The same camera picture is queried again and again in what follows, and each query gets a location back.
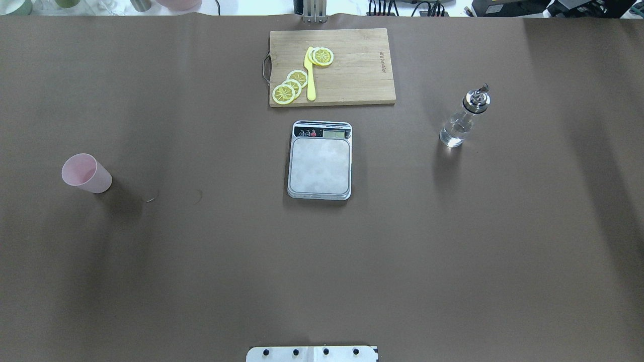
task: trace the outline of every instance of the yellow knife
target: yellow knife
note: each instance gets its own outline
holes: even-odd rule
[[[307,84],[308,100],[316,99],[316,83],[313,80],[313,63],[311,63],[311,60],[308,58],[308,55],[311,53],[312,50],[313,50],[313,47],[309,46],[306,54],[304,55],[304,68],[306,68],[308,72],[308,84]]]

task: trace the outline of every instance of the metal bracket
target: metal bracket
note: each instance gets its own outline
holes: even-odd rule
[[[246,362],[378,362],[376,346],[252,347]]]
[[[305,23],[326,23],[327,0],[304,0],[302,21]]]

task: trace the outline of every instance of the kitchen scale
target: kitchen scale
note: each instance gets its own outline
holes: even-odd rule
[[[351,138],[346,122],[299,120],[290,135],[289,196],[346,200],[351,196]]]

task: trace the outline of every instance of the wooden cutting board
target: wooden cutting board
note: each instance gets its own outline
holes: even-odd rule
[[[273,89],[295,69],[306,71],[304,54],[309,46],[324,46],[334,53],[330,66],[313,65],[317,98],[307,100],[306,88],[293,103],[281,105]],[[270,32],[271,107],[393,104],[392,57],[387,29],[288,30]]]

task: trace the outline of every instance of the pink plastic cup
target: pink plastic cup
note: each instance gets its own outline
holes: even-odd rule
[[[170,10],[188,10],[200,4],[202,0],[156,0]]]
[[[62,180],[69,186],[100,194],[112,185],[112,175],[94,156],[79,153],[62,165]]]

